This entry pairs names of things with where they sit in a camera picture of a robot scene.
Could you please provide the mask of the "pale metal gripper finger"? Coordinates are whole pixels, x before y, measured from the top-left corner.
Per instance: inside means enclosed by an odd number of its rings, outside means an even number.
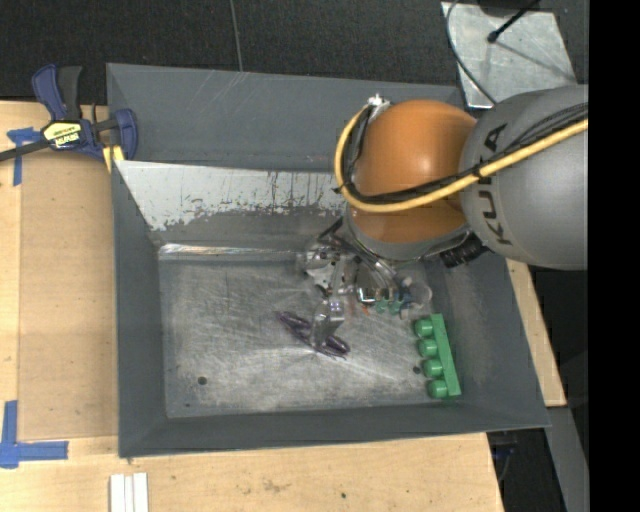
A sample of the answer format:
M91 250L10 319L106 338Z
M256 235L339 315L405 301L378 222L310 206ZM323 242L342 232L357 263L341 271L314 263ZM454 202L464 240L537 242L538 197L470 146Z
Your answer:
M324 349L326 347L329 320L330 316L327 313L314 313L310 332L310 342L314 349Z
M325 338L336 335L337 330L345 321L344 302L341 298L331 298L327 303L325 320Z

